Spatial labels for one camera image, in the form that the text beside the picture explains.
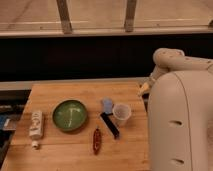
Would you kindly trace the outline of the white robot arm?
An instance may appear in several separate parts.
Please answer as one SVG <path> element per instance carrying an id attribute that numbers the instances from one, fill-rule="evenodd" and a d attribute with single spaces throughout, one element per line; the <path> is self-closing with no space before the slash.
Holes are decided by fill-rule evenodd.
<path id="1" fill-rule="evenodd" d="M 140 93 L 148 94 L 151 171 L 209 171 L 207 124 L 213 119 L 213 59 L 159 48 Z"/>

